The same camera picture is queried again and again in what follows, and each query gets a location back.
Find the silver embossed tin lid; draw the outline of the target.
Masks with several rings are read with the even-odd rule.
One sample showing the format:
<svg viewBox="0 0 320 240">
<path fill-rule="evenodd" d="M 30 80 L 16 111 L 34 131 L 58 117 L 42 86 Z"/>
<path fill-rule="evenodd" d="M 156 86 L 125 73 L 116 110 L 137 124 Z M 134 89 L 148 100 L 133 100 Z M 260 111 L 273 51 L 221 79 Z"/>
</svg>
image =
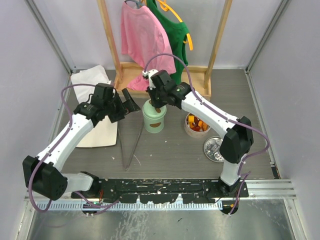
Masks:
<svg viewBox="0 0 320 240">
<path fill-rule="evenodd" d="M 222 163 L 225 159 L 220 153 L 220 147 L 222 144 L 222 138 L 213 136 L 208 138 L 203 145 L 203 151 L 206 157 L 216 163 Z"/>
</svg>

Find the metal serving tongs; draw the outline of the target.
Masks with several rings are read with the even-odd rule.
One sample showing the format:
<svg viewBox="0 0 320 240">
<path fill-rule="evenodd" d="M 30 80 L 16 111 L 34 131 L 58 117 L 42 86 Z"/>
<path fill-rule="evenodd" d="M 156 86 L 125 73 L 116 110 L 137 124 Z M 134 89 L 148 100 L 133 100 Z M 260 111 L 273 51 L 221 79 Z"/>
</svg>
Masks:
<svg viewBox="0 0 320 240">
<path fill-rule="evenodd" d="M 117 136 L 120 146 L 121 164 L 124 171 L 128 171 L 132 164 L 143 128 L 144 122 L 138 126 L 134 126 L 133 129 L 125 128 L 122 123 L 118 124 Z"/>
</svg>

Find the round silver tin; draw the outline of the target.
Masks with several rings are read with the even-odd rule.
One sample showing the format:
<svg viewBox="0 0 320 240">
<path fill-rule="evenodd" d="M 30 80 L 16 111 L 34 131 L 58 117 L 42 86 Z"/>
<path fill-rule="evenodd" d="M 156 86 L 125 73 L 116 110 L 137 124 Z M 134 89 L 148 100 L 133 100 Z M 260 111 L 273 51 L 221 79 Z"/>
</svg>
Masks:
<svg viewBox="0 0 320 240">
<path fill-rule="evenodd" d="M 196 132 L 196 131 L 193 131 L 191 130 L 191 128 L 195 127 L 195 126 L 200 126 L 202 127 L 202 124 L 203 124 L 203 120 L 200 119 L 199 117 L 195 116 L 194 115 L 194 122 L 193 123 L 188 123 L 188 115 L 194 115 L 192 113 L 188 113 L 187 116 L 185 117 L 185 120 L 184 120 L 184 130 L 185 132 L 192 138 L 195 138 L 195 139 L 201 139 L 201 138 L 204 138 L 208 135 L 211 127 L 209 126 L 208 130 L 207 131 L 202 131 L 202 132 Z"/>
</svg>

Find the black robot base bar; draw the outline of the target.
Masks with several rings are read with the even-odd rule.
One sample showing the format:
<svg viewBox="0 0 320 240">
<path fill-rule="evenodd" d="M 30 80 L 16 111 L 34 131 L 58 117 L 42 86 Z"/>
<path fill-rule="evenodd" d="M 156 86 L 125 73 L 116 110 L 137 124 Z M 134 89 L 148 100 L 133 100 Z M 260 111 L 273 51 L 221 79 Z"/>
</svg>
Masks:
<svg viewBox="0 0 320 240">
<path fill-rule="evenodd" d="M 238 182 L 228 192 L 216 179 L 99 179 L 93 190 L 81 191 L 87 199 L 100 199 L 104 203 L 119 200 L 124 204 L 174 203 L 182 197 L 183 204 L 215 203 L 216 199 L 249 197 L 247 185 Z"/>
</svg>

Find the mint green tin canister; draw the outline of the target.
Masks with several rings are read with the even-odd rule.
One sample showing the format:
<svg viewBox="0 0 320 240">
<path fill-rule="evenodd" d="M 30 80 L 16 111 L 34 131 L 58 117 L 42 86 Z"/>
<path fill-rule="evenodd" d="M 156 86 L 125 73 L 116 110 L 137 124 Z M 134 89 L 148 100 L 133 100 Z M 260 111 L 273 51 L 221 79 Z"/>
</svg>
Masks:
<svg viewBox="0 0 320 240">
<path fill-rule="evenodd" d="M 164 128 L 164 117 L 155 119 L 148 116 L 143 116 L 144 128 L 147 132 L 157 134 Z"/>
</svg>

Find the white square plate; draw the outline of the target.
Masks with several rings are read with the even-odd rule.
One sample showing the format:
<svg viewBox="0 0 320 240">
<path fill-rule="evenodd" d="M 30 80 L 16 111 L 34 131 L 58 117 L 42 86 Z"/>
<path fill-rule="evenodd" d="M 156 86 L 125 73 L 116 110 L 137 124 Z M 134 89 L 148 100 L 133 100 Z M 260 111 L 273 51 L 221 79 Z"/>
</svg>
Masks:
<svg viewBox="0 0 320 240">
<path fill-rule="evenodd" d="M 117 143 L 118 122 L 111 123 L 108 117 L 100 121 L 78 143 L 77 148 L 110 147 Z"/>
</svg>

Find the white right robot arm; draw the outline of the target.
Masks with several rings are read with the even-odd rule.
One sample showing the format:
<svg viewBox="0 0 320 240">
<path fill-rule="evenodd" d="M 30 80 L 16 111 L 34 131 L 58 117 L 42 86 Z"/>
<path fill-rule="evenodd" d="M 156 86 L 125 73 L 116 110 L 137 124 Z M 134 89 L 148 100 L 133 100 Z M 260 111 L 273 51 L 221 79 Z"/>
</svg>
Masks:
<svg viewBox="0 0 320 240">
<path fill-rule="evenodd" d="M 190 82 L 176 84 L 165 70 L 143 71 L 142 76 L 149 82 L 146 92 L 153 107 L 175 106 L 203 120 L 221 137 L 219 151 L 224 163 L 218 179 L 219 191 L 223 196 L 231 197 L 240 181 L 241 160 L 254 142 L 251 121 L 219 109 L 201 96 Z"/>
</svg>

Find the white cloth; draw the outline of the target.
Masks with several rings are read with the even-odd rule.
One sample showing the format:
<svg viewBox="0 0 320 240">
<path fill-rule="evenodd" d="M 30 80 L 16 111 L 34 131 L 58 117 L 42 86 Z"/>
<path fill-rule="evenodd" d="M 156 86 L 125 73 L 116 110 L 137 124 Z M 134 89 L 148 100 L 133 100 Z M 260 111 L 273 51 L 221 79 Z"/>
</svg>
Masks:
<svg viewBox="0 0 320 240">
<path fill-rule="evenodd" d="M 71 82 L 73 85 L 75 84 L 90 84 L 97 85 L 99 83 L 111 84 L 112 82 L 109 80 L 106 71 L 103 66 L 97 65 L 95 67 L 89 68 L 87 70 L 80 70 L 79 73 L 72 74 Z M 78 103 L 85 102 L 89 94 L 94 93 L 94 87 L 81 85 L 76 86 L 74 88 L 75 96 Z"/>
</svg>

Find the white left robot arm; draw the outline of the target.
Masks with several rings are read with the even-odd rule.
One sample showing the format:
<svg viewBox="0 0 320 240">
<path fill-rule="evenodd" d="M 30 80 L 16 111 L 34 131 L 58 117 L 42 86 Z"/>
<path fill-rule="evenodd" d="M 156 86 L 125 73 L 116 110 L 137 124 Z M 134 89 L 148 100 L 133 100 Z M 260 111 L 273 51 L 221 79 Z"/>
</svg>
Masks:
<svg viewBox="0 0 320 240">
<path fill-rule="evenodd" d="M 113 86 L 106 83 L 95 85 L 87 101 L 68 112 L 68 124 L 52 143 L 37 156 L 28 155 L 23 160 L 24 180 L 30 193 L 36 192 L 52 201 L 72 192 L 83 192 L 88 198 L 99 195 L 101 184 L 97 176 L 84 171 L 62 174 L 61 170 L 79 142 L 99 122 L 108 118 L 115 123 L 140 110 L 126 88 L 122 93 L 125 101 Z"/>
</svg>

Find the mint green canister lid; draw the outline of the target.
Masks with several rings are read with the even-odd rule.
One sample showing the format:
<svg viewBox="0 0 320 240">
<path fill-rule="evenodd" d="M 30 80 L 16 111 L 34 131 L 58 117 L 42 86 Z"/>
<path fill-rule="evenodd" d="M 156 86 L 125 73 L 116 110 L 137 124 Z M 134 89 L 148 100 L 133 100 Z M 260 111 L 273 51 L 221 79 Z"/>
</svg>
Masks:
<svg viewBox="0 0 320 240">
<path fill-rule="evenodd" d="M 163 118 L 167 113 L 167 107 L 162 106 L 160 108 L 156 108 L 152 106 L 151 100 L 147 100 L 142 106 L 143 116 L 149 119 L 157 120 Z"/>
</svg>

